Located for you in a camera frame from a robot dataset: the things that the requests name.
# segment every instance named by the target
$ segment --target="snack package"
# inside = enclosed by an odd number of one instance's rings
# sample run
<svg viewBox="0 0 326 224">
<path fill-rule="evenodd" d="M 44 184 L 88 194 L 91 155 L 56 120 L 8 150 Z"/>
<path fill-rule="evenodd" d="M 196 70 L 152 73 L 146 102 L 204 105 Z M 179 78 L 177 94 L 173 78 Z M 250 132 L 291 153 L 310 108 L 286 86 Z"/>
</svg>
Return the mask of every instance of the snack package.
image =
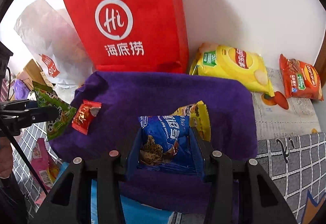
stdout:
<svg viewBox="0 0 326 224">
<path fill-rule="evenodd" d="M 189 74 L 237 80 L 249 91 L 274 96 L 264 61 L 256 53 L 204 43 L 198 49 Z"/>
<path fill-rule="evenodd" d="M 196 174 L 189 143 L 188 116 L 141 116 L 139 168 L 175 174 Z"/>
<path fill-rule="evenodd" d="M 312 65 L 296 59 L 287 59 L 281 54 L 280 69 L 286 98 L 303 97 L 324 100 L 320 77 Z"/>
<path fill-rule="evenodd" d="M 102 107 L 101 103 L 83 100 L 77 114 L 72 120 L 72 127 L 77 131 L 87 135 L 89 124 L 97 116 Z"/>
<path fill-rule="evenodd" d="M 77 109 L 54 95 L 51 87 L 41 85 L 34 81 L 33 87 L 38 107 L 55 106 L 59 110 L 59 117 L 55 121 L 46 122 L 48 140 L 54 139 L 64 132 Z"/>
<path fill-rule="evenodd" d="M 207 106 L 203 101 L 179 107 L 171 115 L 189 116 L 189 125 L 197 128 L 197 131 L 203 140 L 211 141 L 211 124 L 209 122 Z"/>
<path fill-rule="evenodd" d="M 46 190 L 50 190 L 58 176 L 59 167 L 54 163 L 50 154 L 46 150 L 44 139 L 36 141 L 32 152 L 31 165 L 45 185 Z"/>
</svg>

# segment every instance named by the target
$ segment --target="hi logo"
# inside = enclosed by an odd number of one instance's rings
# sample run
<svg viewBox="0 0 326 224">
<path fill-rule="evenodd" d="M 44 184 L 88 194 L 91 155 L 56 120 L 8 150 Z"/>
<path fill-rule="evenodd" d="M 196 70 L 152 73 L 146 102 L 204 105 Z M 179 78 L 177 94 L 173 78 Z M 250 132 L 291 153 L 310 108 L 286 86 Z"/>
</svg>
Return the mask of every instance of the hi logo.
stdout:
<svg viewBox="0 0 326 224">
<path fill-rule="evenodd" d="M 95 11 L 95 22 L 100 32 L 111 40 L 129 36 L 133 18 L 129 7 L 121 0 L 103 0 Z"/>
</svg>

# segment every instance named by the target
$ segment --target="yellow chip bag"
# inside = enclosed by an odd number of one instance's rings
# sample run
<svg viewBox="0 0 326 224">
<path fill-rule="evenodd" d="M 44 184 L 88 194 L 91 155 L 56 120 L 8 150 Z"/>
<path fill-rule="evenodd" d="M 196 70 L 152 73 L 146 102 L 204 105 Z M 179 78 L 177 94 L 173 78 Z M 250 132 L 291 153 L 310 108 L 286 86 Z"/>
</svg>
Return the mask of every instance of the yellow chip bag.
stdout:
<svg viewBox="0 0 326 224">
<path fill-rule="evenodd" d="M 211 124 L 207 107 L 203 101 L 179 107 L 171 115 L 188 115 L 189 125 L 197 128 L 197 131 L 203 140 L 211 141 Z"/>
<path fill-rule="evenodd" d="M 256 53 L 204 43 L 198 49 L 189 74 L 237 80 L 249 91 L 274 96 L 264 61 Z"/>
</svg>

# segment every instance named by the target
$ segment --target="red candy package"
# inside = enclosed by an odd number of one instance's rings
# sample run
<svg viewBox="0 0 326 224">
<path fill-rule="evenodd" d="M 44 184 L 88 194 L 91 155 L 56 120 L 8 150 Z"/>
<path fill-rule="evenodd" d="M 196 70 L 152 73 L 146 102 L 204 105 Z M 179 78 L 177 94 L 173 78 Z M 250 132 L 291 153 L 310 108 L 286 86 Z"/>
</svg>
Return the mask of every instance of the red candy package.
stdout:
<svg viewBox="0 0 326 224">
<path fill-rule="evenodd" d="M 286 98 L 303 97 L 324 100 L 320 77 L 312 65 L 296 59 L 287 59 L 281 54 L 280 69 Z"/>
<path fill-rule="evenodd" d="M 87 135 L 89 124 L 97 116 L 101 107 L 101 103 L 83 100 L 83 104 L 81 104 L 72 120 L 72 127 Z"/>
</svg>

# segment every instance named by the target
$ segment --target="human hand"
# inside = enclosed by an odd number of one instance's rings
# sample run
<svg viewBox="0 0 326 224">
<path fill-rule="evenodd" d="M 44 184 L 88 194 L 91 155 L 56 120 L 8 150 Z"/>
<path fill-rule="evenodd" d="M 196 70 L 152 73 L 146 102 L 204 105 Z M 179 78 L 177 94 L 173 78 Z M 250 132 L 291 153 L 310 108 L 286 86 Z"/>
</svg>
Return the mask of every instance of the human hand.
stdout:
<svg viewBox="0 0 326 224">
<path fill-rule="evenodd" d="M 8 138 L 0 138 L 0 178 L 6 179 L 10 176 L 14 165 L 12 148 Z"/>
</svg>

